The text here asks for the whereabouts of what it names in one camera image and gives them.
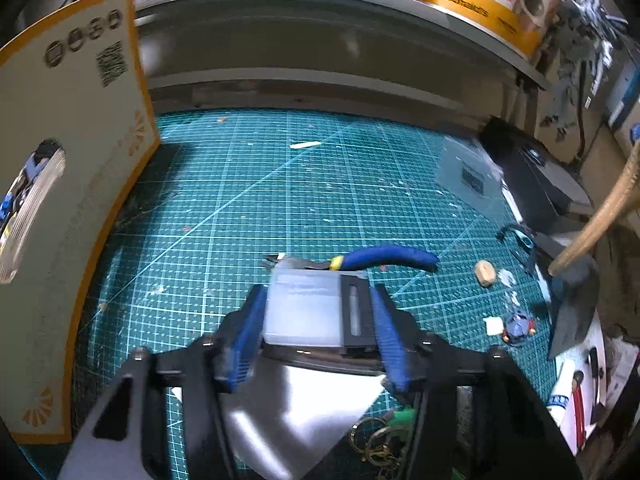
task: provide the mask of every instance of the glue bottle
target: glue bottle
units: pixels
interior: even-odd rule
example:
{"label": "glue bottle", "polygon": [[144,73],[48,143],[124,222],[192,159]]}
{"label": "glue bottle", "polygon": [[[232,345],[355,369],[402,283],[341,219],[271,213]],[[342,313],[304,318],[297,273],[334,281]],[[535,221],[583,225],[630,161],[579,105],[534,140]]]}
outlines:
{"label": "glue bottle", "polygon": [[556,425],[562,424],[562,419],[566,413],[566,407],[571,397],[571,381],[574,378],[575,363],[571,359],[566,359],[560,368],[560,376],[551,390],[551,397],[546,404],[546,409],[551,415]]}

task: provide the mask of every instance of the blue label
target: blue label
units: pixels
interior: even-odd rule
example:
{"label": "blue label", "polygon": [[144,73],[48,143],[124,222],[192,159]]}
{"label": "blue label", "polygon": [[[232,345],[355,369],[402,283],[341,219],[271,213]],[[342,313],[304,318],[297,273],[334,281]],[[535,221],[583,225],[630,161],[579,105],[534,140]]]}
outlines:
{"label": "blue label", "polygon": [[549,399],[549,402],[546,404],[547,406],[560,406],[561,408],[566,408],[569,403],[569,397],[564,395],[552,395]]}

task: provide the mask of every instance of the green cutting mat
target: green cutting mat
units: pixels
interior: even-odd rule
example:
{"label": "green cutting mat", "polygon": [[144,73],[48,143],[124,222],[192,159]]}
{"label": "green cutting mat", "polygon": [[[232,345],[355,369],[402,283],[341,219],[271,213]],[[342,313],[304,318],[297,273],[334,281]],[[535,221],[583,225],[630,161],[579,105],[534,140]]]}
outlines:
{"label": "green cutting mat", "polygon": [[[520,303],[543,303],[498,226],[435,182],[443,137],[403,124],[281,110],[185,112],[158,118],[163,144],[140,176],[108,238],[80,323],[72,393],[77,429],[138,345],[166,351],[217,329],[254,283],[267,283],[265,253],[326,260],[398,243],[434,251],[435,274],[400,267],[370,272],[424,330],[484,350],[483,317],[506,313],[506,288],[485,290],[480,259],[510,270]],[[318,146],[292,150],[296,142]],[[504,223],[512,222],[504,205]],[[512,351],[541,397],[555,367],[549,325]],[[393,405],[386,395],[372,407]],[[180,406],[170,396],[174,477],[185,479]]]}

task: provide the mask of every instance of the icon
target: icon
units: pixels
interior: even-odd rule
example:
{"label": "icon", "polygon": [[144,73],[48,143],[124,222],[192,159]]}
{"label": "icon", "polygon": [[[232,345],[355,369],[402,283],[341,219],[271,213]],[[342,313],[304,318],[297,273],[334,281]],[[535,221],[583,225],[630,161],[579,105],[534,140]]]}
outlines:
{"label": "icon", "polygon": [[107,16],[107,20],[109,22],[109,28],[111,30],[113,30],[114,28],[118,28],[120,26],[120,22],[122,21],[122,13],[118,9],[113,9]]}
{"label": "icon", "polygon": [[79,27],[76,27],[72,30],[68,38],[66,38],[66,43],[69,46],[69,50],[71,52],[77,52],[84,45],[84,32]]}
{"label": "icon", "polygon": [[89,38],[97,40],[104,32],[104,23],[102,18],[94,18],[89,22]]}
{"label": "icon", "polygon": [[63,57],[65,57],[65,46],[60,41],[54,41],[44,53],[44,62],[49,68],[53,68],[60,64]]}

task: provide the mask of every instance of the wire cutters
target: wire cutters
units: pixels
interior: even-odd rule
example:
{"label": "wire cutters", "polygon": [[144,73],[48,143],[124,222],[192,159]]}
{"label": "wire cutters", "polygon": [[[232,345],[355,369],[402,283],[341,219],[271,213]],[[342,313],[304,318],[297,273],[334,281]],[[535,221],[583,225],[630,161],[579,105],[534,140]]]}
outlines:
{"label": "wire cutters", "polygon": [[351,253],[334,256],[326,262],[313,262],[304,258],[286,256],[284,253],[264,255],[270,267],[283,260],[295,258],[292,267],[315,270],[364,270],[382,265],[399,265],[413,269],[434,271],[438,257],[430,251],[400,245],[381,245],[356,249]]}

